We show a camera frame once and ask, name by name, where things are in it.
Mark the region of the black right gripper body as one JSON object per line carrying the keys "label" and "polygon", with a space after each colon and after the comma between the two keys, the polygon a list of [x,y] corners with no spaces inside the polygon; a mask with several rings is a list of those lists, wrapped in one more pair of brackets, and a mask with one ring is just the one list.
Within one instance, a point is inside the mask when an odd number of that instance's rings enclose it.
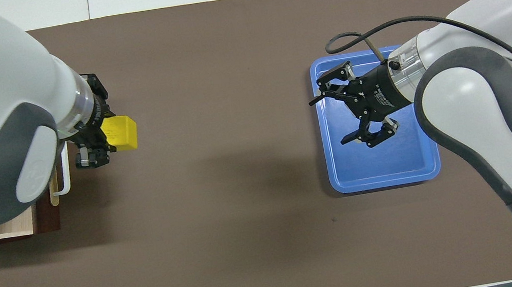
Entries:
{"label": "black right gripper body", "polygon": [[381,122],[413,102],[398,90],[391,78],[388,63],[381,63],[366,74],[352,80],[360,116],[370,122]]}

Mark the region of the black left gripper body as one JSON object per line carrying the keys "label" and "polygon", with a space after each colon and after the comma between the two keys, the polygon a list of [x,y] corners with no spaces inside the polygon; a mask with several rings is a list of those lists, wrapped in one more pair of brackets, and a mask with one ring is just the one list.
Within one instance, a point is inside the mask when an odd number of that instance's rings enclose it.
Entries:
{"label": "black left gripper body", "polygon": [[105,138],[102,125],[104,119],[109,117],[107,101],[103,98],[95,99],[93,111],[89,119],[78,124],[81,141]]}

